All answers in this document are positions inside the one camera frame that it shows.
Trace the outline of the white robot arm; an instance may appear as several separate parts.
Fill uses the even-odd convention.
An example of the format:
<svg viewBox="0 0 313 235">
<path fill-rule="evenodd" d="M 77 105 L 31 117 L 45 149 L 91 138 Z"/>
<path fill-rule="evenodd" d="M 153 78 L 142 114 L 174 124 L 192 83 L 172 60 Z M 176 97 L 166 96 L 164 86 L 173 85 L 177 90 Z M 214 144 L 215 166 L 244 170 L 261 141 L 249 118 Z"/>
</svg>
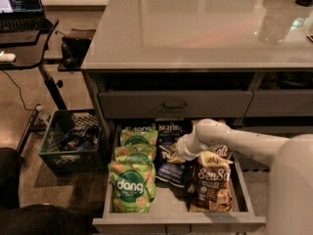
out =
<svg viewBox="0 0 313 235">
<path fill-rule="evenodd" d="M 313 233 L 313 135 L 293 138 L 235 130 L 201 119 L 170 149 L 174 162 L 191 161 L 208 148 L 226 145 L 270 167 L 266 235 Z"/>
</svg>

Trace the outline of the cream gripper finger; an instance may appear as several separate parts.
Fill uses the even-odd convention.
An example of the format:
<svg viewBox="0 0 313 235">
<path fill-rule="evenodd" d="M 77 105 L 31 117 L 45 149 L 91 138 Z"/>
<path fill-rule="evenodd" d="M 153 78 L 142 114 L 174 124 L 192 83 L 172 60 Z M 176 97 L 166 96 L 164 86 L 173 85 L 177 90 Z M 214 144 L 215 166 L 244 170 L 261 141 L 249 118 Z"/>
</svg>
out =
<svg viewBox="0 0 313 235">
<path fill-rule="evenodd" d="M 179 153 L 178 153 L 178 146 L 176 143 L 174 143 L 170 149 L 169 149 L 169 155 L 168 155 L 168 158 L 167 160 L 170 162 L 170 163 L 173 163 L 173 164 L 182 164 L 184 163 L 186 160 L 183 159 Z"/>
</svg>

